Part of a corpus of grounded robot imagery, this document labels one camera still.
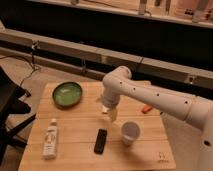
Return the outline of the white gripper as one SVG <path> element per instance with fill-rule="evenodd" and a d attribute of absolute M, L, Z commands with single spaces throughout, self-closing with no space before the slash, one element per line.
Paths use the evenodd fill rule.
<path fill-rule="evenodd" d="M 114 92 L 104 90 L 99 98 L 101 104 L 107 108 L 112 108 L 108 110 L 108 116 L 111 122 L 117 119 L 118 110 L 115 108 L 120 101 L 120 95 Z"/>

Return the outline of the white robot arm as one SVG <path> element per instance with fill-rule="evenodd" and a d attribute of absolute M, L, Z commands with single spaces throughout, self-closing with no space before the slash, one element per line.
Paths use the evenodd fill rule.
<path fill-rule="evenodd" d="M 213 171 L 213 100 L 200 96 L 143 84 L 131 79 L 131 70 L 119 66 L 102 79 L 102 104 L 117 107 L 125 95 L 151 105 L 202 131 L 196 171 Z"/>

